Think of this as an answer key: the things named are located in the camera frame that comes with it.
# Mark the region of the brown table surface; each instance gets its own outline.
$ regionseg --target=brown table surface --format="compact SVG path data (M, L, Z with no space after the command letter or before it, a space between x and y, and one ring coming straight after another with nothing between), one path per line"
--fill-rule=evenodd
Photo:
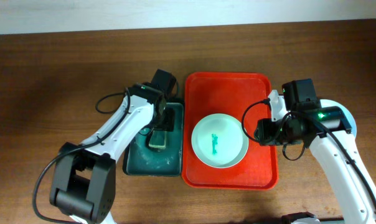
M181 84L196 71L260 72L277 90L312 78L319 96L354 115L357 147L376 184L376 20L0 35L0 223L43 223L31 206L41 170L65 141L79 143L109 118L94 110L100 97L150 80L157 68ZM311 153L291 162L277 150L280 179L265 192L127 176L120 162L111 212L121 223L227 223L305 211L341 217ZM51 180L52 171L39 209L69 220L49 204Z

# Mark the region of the red tray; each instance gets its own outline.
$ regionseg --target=red tray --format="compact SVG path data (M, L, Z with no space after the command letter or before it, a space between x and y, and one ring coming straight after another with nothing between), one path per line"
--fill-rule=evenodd
M274 146L250 141L246 156L237 165L217 169L201 162L191 145L192 131L202 118L224 113L240 121L246 108L267 98L270 91L270 81L258 73L195 72L187 78L182 178L188 185L248 190L269 190L275 186L278 165ZM248 112L245 128L254 133L257 121L270 117L266 105L257 105Z

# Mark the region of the table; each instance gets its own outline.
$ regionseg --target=table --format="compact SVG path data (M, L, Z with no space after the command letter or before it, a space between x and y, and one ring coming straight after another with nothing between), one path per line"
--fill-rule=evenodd
M196 71L259 72L277 90L312 78L319 96L354 115L357 146L376 184L376 20L0 35L0 223L43 223L31 207L41 170L65 141L79 143L109 118L94 110L99 98L150 80L157 68L172 72L182 89ZM260 221L305 211L341 217L311 153L291 162L277 150L280 179L266 192L127 176L119 163L112 214L122 223ZM49 204L51 180L52 171L39 209L68 220Z

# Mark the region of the white wall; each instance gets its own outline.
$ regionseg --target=white wall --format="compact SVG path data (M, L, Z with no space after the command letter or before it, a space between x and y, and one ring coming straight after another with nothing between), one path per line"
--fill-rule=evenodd
M0 34L376 18L376 0L0 0Z

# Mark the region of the dark green tray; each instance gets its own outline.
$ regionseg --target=dark green tray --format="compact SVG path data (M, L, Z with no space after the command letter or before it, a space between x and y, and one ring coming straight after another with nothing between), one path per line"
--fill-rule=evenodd
M146 147L147 136L137 134L125 151L123 172L127 175L178 176L182 170L182 134L184 107L167 103L175 112L174 130L166 134L166 148L161 152Z

